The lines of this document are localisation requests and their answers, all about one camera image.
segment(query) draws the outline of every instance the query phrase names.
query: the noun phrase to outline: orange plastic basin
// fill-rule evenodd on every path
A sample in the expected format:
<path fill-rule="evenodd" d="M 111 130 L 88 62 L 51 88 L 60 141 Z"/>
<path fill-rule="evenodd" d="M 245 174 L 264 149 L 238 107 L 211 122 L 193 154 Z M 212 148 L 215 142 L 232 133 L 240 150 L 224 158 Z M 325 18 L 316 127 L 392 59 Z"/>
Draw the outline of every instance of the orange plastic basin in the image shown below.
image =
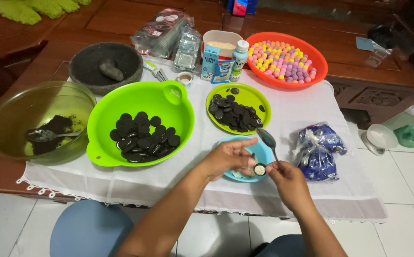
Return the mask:
<path fill-rule="evenodd" d="M 328 62 L 326 61 L 326 59 L 324 59 L 324 56 L 311 44 L 299 38 L 277 32 L 260 32 L 251 35 L 249 38 L 247 38 L 247 42 L 250 43 L 250 46 L 252 46 L 255 43 L 267 40 L 284 42 L 285 44 L 290 44 L 295 48 L 299 48 L 304 54 L 308 55 L 308 58 L 310 60 L 312 60 L 312 65 L 310 65 L 309 70 L 311 68 L 316 68 L 317 74 L 315 76 L 315 79 L 312 79 L 312 81 L 304 84 L 283 82 L 279 79 L 275 79 L 272 76 L 264 74 L 250 60 L 248 60 L 248 65 L 250 66 L 250 69 L 262 80 L 279 87 L 303 88 L 322 81 L 328 74 Z"/>

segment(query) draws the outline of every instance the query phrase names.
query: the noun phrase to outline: tape roll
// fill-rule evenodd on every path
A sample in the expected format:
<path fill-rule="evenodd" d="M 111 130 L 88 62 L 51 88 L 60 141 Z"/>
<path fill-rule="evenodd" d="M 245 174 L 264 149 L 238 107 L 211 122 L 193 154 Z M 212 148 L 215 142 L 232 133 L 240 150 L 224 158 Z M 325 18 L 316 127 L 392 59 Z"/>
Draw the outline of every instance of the tape roll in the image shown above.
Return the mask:
<path fill-rule="evenodd" d="M 183 84 L 185 87 L 191 87 L 193 78 L 194 75 L 188 71 L 183 71 L 177 75 L 177 81 Z"/>

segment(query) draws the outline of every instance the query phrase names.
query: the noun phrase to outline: plastic bottle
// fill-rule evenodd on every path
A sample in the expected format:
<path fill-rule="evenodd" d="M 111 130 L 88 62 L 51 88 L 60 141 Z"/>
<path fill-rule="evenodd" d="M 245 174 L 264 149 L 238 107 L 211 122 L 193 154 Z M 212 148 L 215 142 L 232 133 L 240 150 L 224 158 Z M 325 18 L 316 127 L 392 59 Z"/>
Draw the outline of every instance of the plastic bottle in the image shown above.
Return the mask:
<path fill-rule="evenodd" d="M 237 42 L 237 47 L 234 49 L 233 52 L 233 60 L 236 61 L 233 72 L 231 73 L 231 77 L 229 81 L 237 82 L 240 78 L 240 74 L 242 73 L 242 69 L 244 68 L 245 62 L 248 58 L 248 48 L 250 44 L 245 40 L 239 40 Z"/>

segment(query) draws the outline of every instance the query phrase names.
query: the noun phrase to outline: person's left hand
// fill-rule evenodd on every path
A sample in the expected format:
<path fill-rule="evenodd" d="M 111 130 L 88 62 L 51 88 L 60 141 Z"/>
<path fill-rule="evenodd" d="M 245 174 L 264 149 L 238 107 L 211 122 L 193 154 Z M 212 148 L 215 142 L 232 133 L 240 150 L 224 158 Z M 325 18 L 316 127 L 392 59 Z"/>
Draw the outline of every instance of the person's left hand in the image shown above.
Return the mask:
<path fill-rule="evenodd" d="M 257 161 L 251 158 L 251 154 L 244 148 L 258 142 L 257 138 L 237 140 L 220 143 L 213 149 L 199 165 L 210 181 L 215 181 L 228 170 L 235 170 L 245 175 L 253 174 L 252 169 Z"/>

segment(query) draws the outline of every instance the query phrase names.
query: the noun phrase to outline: light blue bowl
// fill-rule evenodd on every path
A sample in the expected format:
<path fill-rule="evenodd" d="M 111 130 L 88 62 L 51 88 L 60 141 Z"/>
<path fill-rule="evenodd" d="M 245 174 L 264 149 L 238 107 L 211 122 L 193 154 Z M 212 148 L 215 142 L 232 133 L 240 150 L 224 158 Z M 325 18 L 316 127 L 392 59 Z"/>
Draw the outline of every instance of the light blue bowl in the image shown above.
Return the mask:
<path fill-rule="evenodd" d="M 248 136 L 242 136 L 242 135 L 236 135 L 236 136 L 230 136 L 227 138 L 222 139 L 219 143 L 221 142 L 226 142 L 226 141 L 233 141 L 233 140 L 246 140 L 246 139 L 253 139 L 252 137 L 248 137 Z M 271 162 L 273 162 L 272 159 L 272 151 L 270 150 L 270 148 L 265 145 L 264 142 L 262 142 L 261 140 L 258 140 L 258 142 L 252 146 L 248 146 L 245 147 L 245 149 L 250 152 L 250 154 L 255 154 L 256 160 L 258 161 L 258 163 L 262 163 L 262 164 L 269 164 Z M 237 181 L 241 181 L 241 182 L 258 182 L 263 180 L 264 178 L 267 178 L 268 175 L 264 174 L 263 176 L 258 176 L 255 175 L 254 177 L 250 177 L 247 175 L 244 175 L 242 173 L 239 172 L 235 172 L 235 171 L 227 171 L 224 173 L 225 176 L 230 177 L 234 180 Z"/>

